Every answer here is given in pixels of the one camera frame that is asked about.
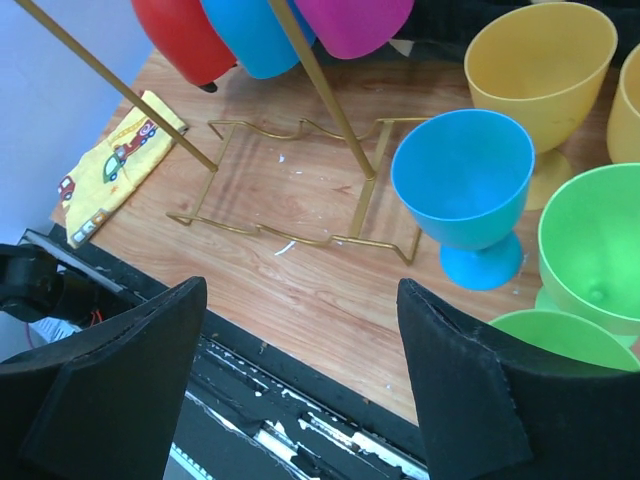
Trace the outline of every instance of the goblet stem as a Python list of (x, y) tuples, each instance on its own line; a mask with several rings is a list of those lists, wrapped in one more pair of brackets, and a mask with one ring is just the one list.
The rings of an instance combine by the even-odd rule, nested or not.
[(531, 177), (525, 210), (540, 210), (551, 196), (573, 177), (573, 169), (562, 153), (550, 150), (536, 155), (536, 167)]
[(482, 250), (460, 250), (442, 246), (440, 263), (447, 276), (469, 290), (491, 290), (511, 280), (522, 264), (522, 246), (510, 232)]
[[(561, 311), (547, 292), (547, 289), (544, 287), (542, 287), (538, 291), (538, 295), (536, 295), (536, 310)], [(638, 340), (637, 335), (612, 335), (616, 338), (616, 340), (618, 340), (618, 342), (620, 342), (627, 348), (631, 348), (633, 344)]]

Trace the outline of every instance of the red wire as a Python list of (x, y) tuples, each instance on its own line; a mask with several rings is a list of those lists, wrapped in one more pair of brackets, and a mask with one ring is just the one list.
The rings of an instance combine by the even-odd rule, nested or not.
[(102, 321), (103, 321), (103, 318), (102, 318), (102, 314), (100, 313), (100, 310), (94, 310), (93, 312), (91, 312), (91, 324), (89, 325), (90, 327), (93, 327), (98, 323), (102, 323)]
[(31, 327), (29, 327), (28, 323), (24, 324), (24, 331), (27, 334), (27, 343), (29, 344), (29, 347), (31, 348), (31, 350), (33, 350), (36, 347), (33, 344), (33, 340), (31, 339)]

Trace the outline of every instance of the cup rim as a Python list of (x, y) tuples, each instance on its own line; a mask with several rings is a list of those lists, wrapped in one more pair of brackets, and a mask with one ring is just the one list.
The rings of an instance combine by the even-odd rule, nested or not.
[(593, 303), (590, 303), (586, 300), (584, 300), (583, 298), (580, 298), (578, 295), (575, 294), (575, 292), (570, 289), (559, 277), (558, 275), (556, 275), (556, 272), (554, 271), (553, 268), (551, 268), (551, 264), (549, 263), (549, 259), (547, 258), (547, 255), (545, 253), (545, 249), (542, 243), (542, 228), (544, 226), (544, 221), (546, 219), (547, 213), (549, 212), (549, 206), (553, 204), (553, 200), (560, 194), (562, 194), (562, 192), (569, 188), (570, 185), (572, 185), (573, 183), (575, 183), (576, 181), (582, 180), (590, 175), (595, 175), (599, 172), (602, 172), (604, 170), (613, 170), (613, 169), (617, 169), (617, 168), (640, 168), (640, 163), (614, 163), (612, 165), (604, 165), (602, 167), (596, 167), (593, 168), (591, 170), (588, 170), (586, 172), (581, 173), (580, 175), (576, 175), (575, 177), (573, 177), (571, 180), (569, 180), (568, 182), (566, 182), (564, 185), (562, 185), (558, 190), (556, 190), (556, 192), (551, 196), (551, 198), (549, 199), (549, 202), (547, 203), (547, 206), (544, 208), (544, 210), (542, 211), (542, 215), (540, 216), (540, 222), (538, 223), (538, 251), (540, 254), (540, 261), (544, 262), (544, 264), (547, 267), (547, 270), (549, 271), (549, 273), (553, 276), (554, 280), (564, 289), (565, 292), (567, 292), (572, 299), (576, 300), (578, 303), (580, 303), (581, 305), (583, 305), (584, 307), (590, 308), (596, 312), (598, 312), (598, 314), (602, 314), (602, 315), (607, 315), (608, 317), (615, 317), (618, 320), (622, 320), (622, 321), (628, 321), (628, 322), (640, 322), (640, 317), (629, 317), (627, 315), (620, 315), (618, 313), (612, 312), (610, 310), (605, 310), (604, 308), (601, 308), (597, 305), (594, 305)]
[[(502, 202), (501, 204), (497, 205), (496, 207), (494, 207), (491, 210), (488, 210), (484, 213), (478, 214), (478, 215), (473, 215), (471, 217), (465, 217), (465, 218), (442, 218), (442, 217), (436, 217), (433, 215), (429, 215), (426, 213), (423, 213), (419, 210), (416, 210), (415, 208), (413, 208), (412, 206), (409, 205), (409, 203), (405, 200), (404, 196), (400, 194), (400, 192), (398, 191), (398, 189), (396, 188), (396, 181), (395, 181), (395, 168), (394, 165), (396, 163), (396, 158), (398, 156), (398, 152), (400, 151), (400, 149), (402, 148), (402, 145), (404, 144), (405, 141), (407, 141), (409, 138), (411, 138), (413, 135), (416, 135), (417, 131), (423, 127), (424, 125), (428, 124), (429, 122), (432, 122), (436, 119), (442, 119), (444, 117), (448, 117), (448, 116), (454, 116), (457, 114), (461, 114), (461, 113), (470, 113), (470, 112), (474, 112), (474, 113), (482, 113), (482, 114), (490, 114), (490, 115), (495, 115), (495, 116), (499, 116), (502, 117), (503, 119), (509, 121), (511, 124), (513, 124), (514, 126), (516, 126), (517, 128), (520, 129), (520, 131), (524, 134), (525, 138), (529, 141), (529, 147), (531, 150), (531, 164), (529, 165), (529, 171), (527, 172), (527, 175), (524, 178), (524, 181), (522, 182), (522, 185), (520, 185), (517, 190), (509, 197), (507, 198), (504, 202)], [(535, 164), (536, 164), (536, 149), (533, 145), (533, 140), (531, 139), (531, 135), (529, 135), (529, 132), (527, 132), (527, 130), (520, 125), (517, 121), (515, 121), (513, 118), (509, 117), (508, 115), (505, 115), (503, 113), (500, 112), (494, 112), (493, 110), (486, 110), (483, 108), (462, 108), (459, 110), (451, 110), (449, 112), (445, 112), (445, 113), (441, 113), (440, 115), (436, 115), (435, 117), (430, 118), (429, 120), (426, 120), (425, 122), (422, 122), (420, 125), (418, 125), (416, 128), (414, 128), (411, 132), (409, 132), (409, 134), (404, 137), (404, 139), (400, 142), (400, 145), (398, 145), (398, 148), (396, 149), (394, 155), (393, 155), (393, 160), (391, 162), (391, 184), (393, 186), (394, 191), (396, 192), (396, 195), (400, 198), (400, 200), (402, 200), (402, 203), (412, 212), (417, 213), (420, 216), (429, 218), (431, 220), (435, 220), (438, 222), (450, 222), (450, 223), (458, 223), (458, 222), (468, 222), (470, 220), (475, 220), (478, 218), (482, 218), (482, 217), (486, 217), (488, 215), (491, 215), (492, 213), (500, 210), (501, 208), (503, 208), (505, 205), (507, 205), (508, 203), (510, 203), (511, 201), (513, 201), (514, 198), (516, 198), (518, 195), (520, 195), (522, 193), (523, 189), (526, 189), (529, 185), (529, 182), (531, 180), (531, 176), (533, 175), (533, 170), (535, 168)]]
[[(589, 75), (588, 77), (582, 79), (578, 83), (576, 83), (574, 85), (571, 85), (570, 87), (564, 88), (564, 89), (559, 90), (559, 91), (554, 92), (554, 93), (550, 93), (548, 95), (540, 95), (540, 96), (537, 96), (537, 97), (528, 97), (528, 98), (509, 98), (509, 97), (500, 97), (500, 96), (488, 93), (483, 88), (480, 88), (476, 84), (476, 82), (471, 78), (471, 75), (469, 74), (469, 56), (470, 56), (471, 50), (473, 49), (473, 46), (478, 41), (478, 38), (480, 38), (480, 36), (486, 30), (491, 28), (495, 23), (497, 23), (499, 21), (504, 21), (504, 19), (506, 17), (509, 17), (511, 15), (517, 15), (522, 10), (528, 10), (528, 9), (534, 9), (534, 8), (583, 8), (585, 10), (595, 11), (598, 15), (600, 15), (605, 20), (605, 22), (611, 28), (611, 32), (613, 33), (613, 42), (612, 42), (611, 50), (610, 50), (609, 54), (607, 55), (605, 61), (597, 69), (595, 69), (591, 73), (591, 75)], [(535, 101), (535, 100), (543, 100), (543, 99), (553, 98), (553, 97), (557, 97), (557, 96), (563, 95), (563, 94), (565, 94), (567, 92), (570, 92), (572, 90), (577, 90), (582, 85), (584, 85), (584, 84), (588, 83), (589, 81), (591, 81), (595, 76), (599, 75), (600, 72), (603, 69), (606, 69), (611, 64), (611, 60), (613, 59), (613, 56), (615, 55), (617, 47), (618, 47), (618, 30), (616, 29), (616, 27), (615, 27), (614, 23), (611, 21), (611, 19), (607, 15), (605, 15), (602, 11), (598, 10), (597, 8), (593, 8), (593, 7), (589, 6), (589, 5), (584, 5), (584, 4), (581, 4), (581, 3), (564, 2), (564, 1), (563, 2), (536, 3), (536, 4), (533, 4), (533, 5), (526, 5), (524, 7), (519, 7), (519, 8), (516, 8), (515, 10), (512, 10), (511, 12), (505, 13), (504, 15), (499, 16), (498, 18), (493, 20), (491, 23), (486, 25), (482, 30), (480, 30), (480, 32), (478, 32), (478, 34), (473, 38), (473, 40), (471, 40), (471, 43), (469, 44), (469, 46), (467, 47), (467, 51), (465, 52), (465, 55), (464, 55), (464, 73), (465, 73), (465, 76), (467, 77), (467, 81), (476, 90), (478, 90), (479, 92), (482, 92), (482, 94), (484, 96), (488, 97), (488, 98), (492, 98), (494, 100), (509, 101), (509, 102), (531, 102), (531, 101)]]
[[(529, 313), (546, 313), (546, 314), (555, 315), (555, 316), (568, 317), (568, 318), (571, 318), (573, 321), (578, 321), (578, 322), (580, 322), (582, 324), (589, 325), (594, 330), (600, 331), (600, 333), (603, 333), (606, 337), (612, 339), (616, 343), (619, 343), (618, 340), (616, 339), (616, 337), (609, 330), (607, 330), (606, 328), (598, 325), (595, 322), (587, 320), (586, 318), (581, 317), (580, 315), (576, 315), (575, 313), (565, 312), (565, 311), (562, 311), (562, 310), (545, 310), (545, 309), (537, 309), (537, 308), (528, 308), (528, 309), (524, 309), (524, 310), (516, 310), (514, 312), (509, 312), (509, 313), (505, 313), (504, 315), (500, 315), (499, 317), (494, 318), (493, 320), (490, 320), (488, 323), (489, 323), (489, 325), (492, 325), (494, 328), (497, 328), (498, 330), (500, 330), (502, 332), (502, 330), (500, 328), (495, 326), (496, 323), (499, 323), (499, 322), (501, 322), (503, 320), (506, 320), (506, 319), (511, 319), (513, 317), (517, 317), (517, 316), (522, 315), (522, 314), (529, 314)], [(636, 365), (638, 366), (638, 370), (637, 371), (640, 371), (640, 359), (638, 357), (636, 357), (636, 355), (631, 351), (631, 349), (625, 348), (624, 345), (622, 345), (621, 343), (619, 345), (620, 345), (620, 348), (622, 350), (624, 350), (625, 352), (628, 352), (629, 357), (631, 357), (631, 358), (633, 358), (635, 360)], [(604, 367), (604, 368), (612, 368), (614, 370), (616, 369), (616, 367)]]
[(631, 100), (629, 99), (629, 94), (627, 93), (627, 87), (625, 85), (626, 83), (625, 77), (627, 75), (627, 70), (629, 70), (631, 62), (636, 60), (640, 62), (640, 43), (636, 45), (633, 50), (631, 50), (631, 53), (627, 55), (627, 58), (622, 64), (622, 68), (620, 69), (620, 79), (618, 80), (618, 85), (620, 85), (620, 93), (622, 95), (622, 98), (624, 99), (624, 102), (629, 106), (631, 111), (636, 114), (637, 117), (640, 117), (640, 111), (638, 111), (636, 106), (633, 103), (631, 103)]

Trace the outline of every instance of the plastic goblet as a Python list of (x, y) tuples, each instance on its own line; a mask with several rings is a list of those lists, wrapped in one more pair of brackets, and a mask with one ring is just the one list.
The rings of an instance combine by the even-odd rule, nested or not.
[(474, 106), (509, 115), (533, 138), (538, 157), (527, 210), (543, 208), (573, 176), (555, 148), (593, 107), (617, 44), (602, 12), (559, 2), (513, 10), (469, 45), (464, 67)]
[(640, 162), (640, 45), (620, 70), (620, 82), (607, 126), (607, 146), (613, 163)]
[(400, 144), (391, 181), (422, 230), (441, 244), (449, 278), (471, 290), (508, 282), (522, 263), (512, 232), (522, 215), (535, 153), (526, 130), (488, 110), (456, 110)]
[[(267, 0), (201, 2), (215, 31), (252, 77), (276, 77), (300, 61)], [(288, 4), (305, 38), (312, 44), (316, 37), (311, 27), (293, 0)]]
[(536, 308), (579, 315), (630, 346), (640, 335), (640, 163), (578, 175), (538, 229), (544, 287)]
[(155, 47), (190, 83), (215, 91), (215, 80), (236, 63), (207, 20), (200, 0), (131, 0)]
[(640, 371), (640, 360), (604, 328), (570, 313), (521, 310), (490, 322), (548, 352), (601, 367)]
[(414, 0), (295, 0), (331, 55), (351, 59), (382, 47), (398, 33)]

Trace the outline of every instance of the wood grain surface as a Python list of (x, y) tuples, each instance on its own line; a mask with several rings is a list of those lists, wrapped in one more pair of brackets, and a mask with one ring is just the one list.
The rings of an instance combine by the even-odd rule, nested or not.
[[(326, 74), (357, 133), (378, 117), (471, 106), (460, 65), (354, 62), (326, 68)], [(562, 147), (577, 171), (609, 162), (605, 126), (617, 76), (609, 73), (593, 112)], [(247, 120), (289, 133), (299, 117), (308, 117), (335, 130), (300, 67), (262, 81), (238, 67), (219, 87), (215, 94), (201, 92), (158, 53), (134, 85), (157, 93), (190, 125), (187, 137), (211, 157), (221, 142), (206, 125), (210, 119)], [(124, 102), (107, 130), (129, 108)], [(386, 152), (386, 173), (364, 230), (406, 248), (415, 224), (388, 181), (388, 163), (402, 135), (394, 134)], [(375, 141), (364, 147), (372, 153)], [(522, 271), (503, 288), (476, 293), (445, 278), (438, 245), (426, 236), (415, 264), (406, 267), (391, 251), (346, 244), (297, 244), (276, 255), (286, 240), (243, 237), (204, 224), (183, 227), (167, 218), (166, 211), (189, 211), (206, 173), (185, 150), (174, 148), (93, 243), (170, 286), (191, 275), (206, 277), (211, 310), (411, 421), (415, 409), (395, 313), (398, 280), (412, 277), (483, 320), (533, 306), (540, 287), (539, 212), (526, 213), (517, 227), (526, 251)], [(322, 239), (329, 232), (347, 233), (362, 183), (341, 141), (311, 133), (283, 142), (241, 130), (202, 213), (241, 227), (261, 222)], [(60, 209), (53, 216), (64, 225)]]

